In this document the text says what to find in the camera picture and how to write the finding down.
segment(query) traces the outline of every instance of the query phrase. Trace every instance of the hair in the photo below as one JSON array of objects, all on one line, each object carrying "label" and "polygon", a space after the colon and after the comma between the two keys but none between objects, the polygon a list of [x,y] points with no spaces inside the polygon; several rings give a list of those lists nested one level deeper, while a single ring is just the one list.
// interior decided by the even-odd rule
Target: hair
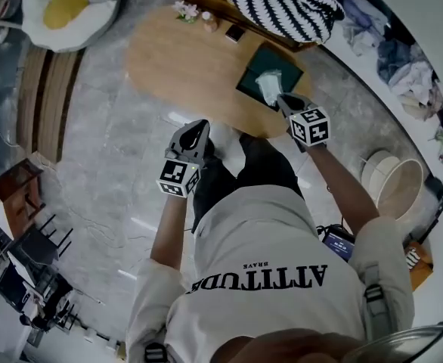
[{"label": "hair", "polygon": [[22,325],[25,325],[25,326],[32,325],[32,321],[25,315],[20,316],[20,323],[22,323]]}]

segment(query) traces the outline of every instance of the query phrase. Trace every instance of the black and white striped pillow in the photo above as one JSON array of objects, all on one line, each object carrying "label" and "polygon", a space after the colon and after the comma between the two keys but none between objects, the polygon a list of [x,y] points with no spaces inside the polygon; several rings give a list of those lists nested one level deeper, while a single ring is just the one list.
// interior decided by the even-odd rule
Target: black and white striped pillow
[{"label": "black and white striped pillow", "polygon": [[271,33],[297,42],[325,42],[335,20],[344,18],[337,0],[232,0],[242,14]]}]

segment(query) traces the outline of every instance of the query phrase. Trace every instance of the yellow cushion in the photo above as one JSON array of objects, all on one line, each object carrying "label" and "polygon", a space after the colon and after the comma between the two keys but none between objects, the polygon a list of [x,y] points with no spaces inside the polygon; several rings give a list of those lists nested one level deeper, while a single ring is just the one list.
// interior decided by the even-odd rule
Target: yellow cushion
[{"label": "yellow cushion", "polygon": [[51,0],[43,15],[49,29],[64,28],[88,6],[88,0]]}]

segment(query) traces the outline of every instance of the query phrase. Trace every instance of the white sweatshirt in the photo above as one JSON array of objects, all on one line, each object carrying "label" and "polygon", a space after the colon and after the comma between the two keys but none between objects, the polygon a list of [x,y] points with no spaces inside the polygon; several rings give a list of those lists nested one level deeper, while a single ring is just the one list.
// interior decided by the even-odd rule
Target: white sweatshirt
[{"label": "white sweatshirt", "polygon": [[217,203],[195,233],[198,279],[146,259],[126,337],[128,363],[144,361],[157,341],[170,361],[208,362],[234,337],[289,328],[364,339],[366,265],[379,263],[380,284],[398,319],[414,316],[410,276],[394,219],[359,232],[348,263],[318,240],[304,200],[274,185],[241,188]]}]

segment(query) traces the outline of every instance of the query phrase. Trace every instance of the marble floor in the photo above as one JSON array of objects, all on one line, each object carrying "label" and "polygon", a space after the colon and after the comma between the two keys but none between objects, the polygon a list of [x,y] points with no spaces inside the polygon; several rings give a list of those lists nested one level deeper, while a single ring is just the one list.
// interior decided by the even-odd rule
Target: marble floor
[{"label": "marble floor", "polygon": [[[135,286],[119,270],[135,274],[139,261],[148,257],[165,201],[155,182],[164,150],[180,120],[199,118],[137,92],[123,67],[135,24],[149,10],[174,1],[125,0],[110,30],[86,50],[70,103],[63,159],[52,166],[33,157],[45,169],[42,193],[48,208],[40,223],[55,213],[57,238],[74,228],[73,244],[59,268],[101,301],[83,296],[79,317],[118,340],[124,339]],[[312,77],[312,100],[325,107],[333,122],[329,148],[353,174],[360,177],[360,157],[378,148],[419,159],[386,109],[329,55],[311,49],[299,57]],[[271,142],[289,158],[316,224],[339,223],[336,204],[307,154],[300,154],[288,135]],[[227,165],[236,173],[243,155],[233,144],[229,151]],[[406,232],[424,228],[434,205],[431,195],[420,195]],[[186,228],[192,221],[190,210]],[[193,250],[187,232],[182,263],[187,280],[194,276]]]}]

